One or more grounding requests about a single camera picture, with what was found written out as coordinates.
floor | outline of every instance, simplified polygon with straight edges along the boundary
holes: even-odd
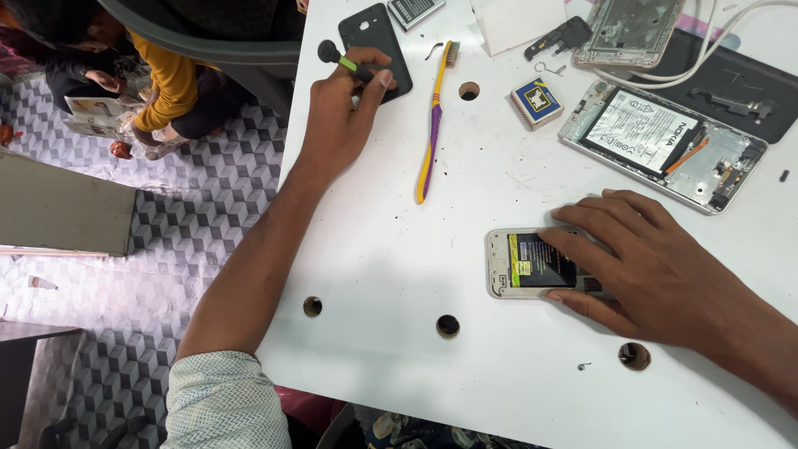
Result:
[[[58,369],[47,387],[31,383],[38,405],[23,427],[74,416],[66,446],[95,447],[144,415],[148,426],[122,447],[158,447],[169,367],[197,301],[275,195],[286,120],[253,101],[217,137],[159,161],[126,161],[110,154],[111,140],[69,132],[43,78],[5,88],[0,100],[3,123],[24,132],[11,151],[140,190],[127,257],[0,256],[3,319],[87,329],[80,344],[39,345],[37,361]]]

screwdriver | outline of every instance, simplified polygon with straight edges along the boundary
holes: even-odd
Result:
[[[326,39],[318,44],[318,58],[321,59],[322,62],[337,62],[340,66],[349,70],[357,79],[363,81],[363,84],[369,84],[372,78],[374,78],[374,74],[372,74],[370,70],[344,58],[341,52],[335,48],[335,42],[332,42],[330,39]]]

cable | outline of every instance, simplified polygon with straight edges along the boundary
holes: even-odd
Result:
[[[739,13],[737,13],[732,18],[732,20],[730,20],[729,23],[726,24],[723,33],[717,38],[717,40],[715,41],[715,44],[712,45],[712,48],[710,48],[709,51],[706,51],[706,47],[709,44],[709,38],[712,35],[712,29],[713,29],[713,25],[714,25],[713,22],[714,22],[714,16],[715,16],[715,11],[716,11],[716,8],[717,8],[717,4],[718,4],[718,0],[715,0],[714,4],[712,6],[712,13],[710,14],[709,21],[707,22],[706,35],[704,36],[704,40],[701,42],[701,49],[698,52],[698,58],[696,60],[695,65],[693,67],[691,67],[690,70],[684,72],[683,74],[671,75],[671,76],[665,76],[665,77],[656,76],[656,75],[649,75],[649,74],[643,74],[643,73],[640,73],[640,72],[636,72],[636,71],[630,70],[630,73],[632,73],[632,74],[634,74],[636,76],[648,79],[648,80],[652,80],[652,81],[669,81],[669,82],[665,82],[665,83],[662,83],[662,84],[646,84],[646,83],[641,83],[641,82],[630,82],[630,81],[627,81],[627,80],[625,80],[623,78],[611,75],[611,74],[609,74],[609,73],[607,73],[607,72],[605,72],[604,70],[601,70],[601,69],[594,69],[595,72],[597,74],[599,74],[600,76],[602,76],[602,77],[608,77],[609,79],[621,82],[621,83],[626,84],[626,85],[631,85],[631,86],[637,87],[639,89],[648,89],[648,90],[651,90],[651,89],[665,89],[666,87],[671,87],[671,86],[674,86],[674,85],[681,84],[682,82],[687,81],[690,77],[692,77],[698,71],[698,69],[701,67],[701,64],[703,64],[704,61],[706,61],[707,58],[709,58],[709,55],[711,55],[717,49],[717,47],[721,45],[721,42],[723,42],[723,39],[726,38],[726,36],[729,34],[729,32],[732,30],[732,28],[748,12],[750,12],[752,10],[755,10],[756,8],[759,8],[761,6],[773,6],[773,5],[798,6],[798,0],[759,0],[758,2],[752,3],[750,6],[748,6],[747,8],[745,8],[745,9],[741,10]]]

yellow purple toothbrush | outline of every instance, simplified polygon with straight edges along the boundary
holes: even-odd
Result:
[[[416,201],[418,201],[419,205],[427,198],[429,180],[433,176],[435,144],[438,141],[440,117],[443,115],[443,111],[440,109],[440,84],[444,79],[444,70],[446,70],[446,67],[454,67],[454,63],[457,61],[457,51],[459,49],[459,42],[446,42],[444,54],[440,57],[440,68],[438,69],[438,77],[435,80],[435,89],[433,91],[433,106],[431,112],[432,126],[430,127],[429,142],[427,143],[427,155],[424,157],[424,164],[421,166],[421,173],[418,175],[418,186],[416,187]]]

yellow sleeve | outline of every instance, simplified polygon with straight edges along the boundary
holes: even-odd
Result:
[[[173,118],[190,111],[197,102],[196,63],[165,50],[130,32],[139,55],[152,67],[152,85],[160,96],[147,106],[135,123],[145,132],[164,128]]]

